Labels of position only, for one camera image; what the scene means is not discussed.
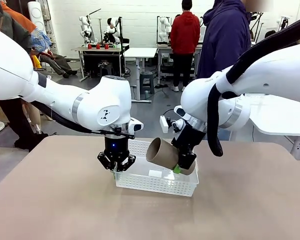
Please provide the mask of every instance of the black pants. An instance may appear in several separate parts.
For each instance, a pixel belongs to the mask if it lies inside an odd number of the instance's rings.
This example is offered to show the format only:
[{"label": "black pants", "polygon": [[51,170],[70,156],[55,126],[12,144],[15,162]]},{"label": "black pants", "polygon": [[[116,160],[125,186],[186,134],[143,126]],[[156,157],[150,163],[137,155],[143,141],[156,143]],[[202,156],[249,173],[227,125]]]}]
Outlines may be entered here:
[{"label": "black pants", "polygon": [[46,55],[40,55],[40,61],[49,64],[58,75],[65,74],[72,70],[63,56],[58,54],[54,54],[54,56],[55,59],[53,60]]},{"label": "black pants", "polygon": [[38,144],[36,135],[22,109],[21,98],[0,100],[0,107],[10,122],[8,125],[21,140],[28,142],[30,145]]},{"label": "black pants", "polygon": [[190,82],[190,72],[194,54],[174,54],[173,55],[173,85],[179,86],[180,74],[183,74],[183,86]]}]

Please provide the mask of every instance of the cardboard tube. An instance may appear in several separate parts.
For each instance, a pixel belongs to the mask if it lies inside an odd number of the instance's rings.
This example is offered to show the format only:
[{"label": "cardboard tube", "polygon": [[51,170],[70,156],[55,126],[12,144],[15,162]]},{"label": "cardboard tube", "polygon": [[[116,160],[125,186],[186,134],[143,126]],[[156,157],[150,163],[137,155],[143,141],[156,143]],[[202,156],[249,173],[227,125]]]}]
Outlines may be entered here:
[{"label": "cardboard tube", "polygon": [[[179,162],[179,151],[161,138],[156,138],[150,144],[146,152],[146,160],[149,163],[153,163],[164,168],[173,170]],[[196,167],[196,162],[193,162],[190,169],[182,169],[181,173],[184,175],[190,175]]]}]

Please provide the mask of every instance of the gray stool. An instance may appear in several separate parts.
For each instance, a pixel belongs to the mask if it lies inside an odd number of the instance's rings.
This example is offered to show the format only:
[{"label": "gray stool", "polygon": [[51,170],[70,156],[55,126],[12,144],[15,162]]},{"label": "gray stool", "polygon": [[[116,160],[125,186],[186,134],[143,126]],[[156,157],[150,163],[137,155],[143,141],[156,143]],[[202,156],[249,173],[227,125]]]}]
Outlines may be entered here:
[{"label": "gray stool", "polygon": [[155,93],[154,74],[152,71],[143,71],[140,74],[140,93],[150,90],[151,94]]},{"label": "gray stool", "polygon": [[107,66],[100,66],[100,76],[102,77],[106,75],[115,75],[115,70],[112,63],[109,63]]}]

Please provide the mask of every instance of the navy jacket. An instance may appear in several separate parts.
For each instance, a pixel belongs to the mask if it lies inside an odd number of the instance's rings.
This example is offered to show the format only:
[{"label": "navy jacket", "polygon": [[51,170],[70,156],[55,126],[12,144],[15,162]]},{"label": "navy jacket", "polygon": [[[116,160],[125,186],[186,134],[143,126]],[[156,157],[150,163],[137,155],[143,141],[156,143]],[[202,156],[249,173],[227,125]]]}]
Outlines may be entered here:
[{"label": "navy jacket", "polygon": [[235,64],[250,48],[250,15],[241,0],[215,0],[212,9],[203,16],[206,26],[198,79]]}]

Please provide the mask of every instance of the white plastic basket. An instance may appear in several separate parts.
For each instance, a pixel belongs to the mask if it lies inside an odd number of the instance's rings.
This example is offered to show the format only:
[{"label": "white plastic basket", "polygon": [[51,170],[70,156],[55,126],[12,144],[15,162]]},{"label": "white plastic basket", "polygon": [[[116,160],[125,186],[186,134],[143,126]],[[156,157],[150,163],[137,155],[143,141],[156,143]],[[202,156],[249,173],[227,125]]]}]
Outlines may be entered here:
[{"label": "white plastic basket", "polygon": [[186,176],[146,160],[150,142],[129,140],[135,163],[125,172],[114,172],[117,187],[191,197],[199,183],[198,167]]}]

